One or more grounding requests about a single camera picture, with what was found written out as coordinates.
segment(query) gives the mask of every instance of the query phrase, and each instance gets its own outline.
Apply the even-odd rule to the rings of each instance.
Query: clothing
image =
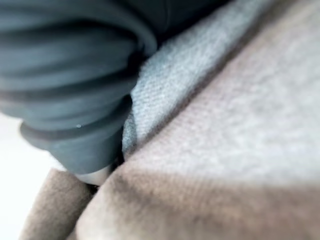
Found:
[[[318,240],[319,10],[235,0],[166,43],[132,93],[126,162],[69,236],[48,238],[59,217],[43,223],[53,208],[37,207],[49,179],[21,239]],[[55,192],[60,218],[66,192]]]
[[[121,152],[130,92],[158,42],[225,0],[0,0],[0,109],[71,173]]]

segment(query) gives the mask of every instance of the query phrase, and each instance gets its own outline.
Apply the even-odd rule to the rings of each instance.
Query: dark gray sleeve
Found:
[[[130,91],[156,40],[108,1],[0,0],[0,109],[74,174],[119,154]]]

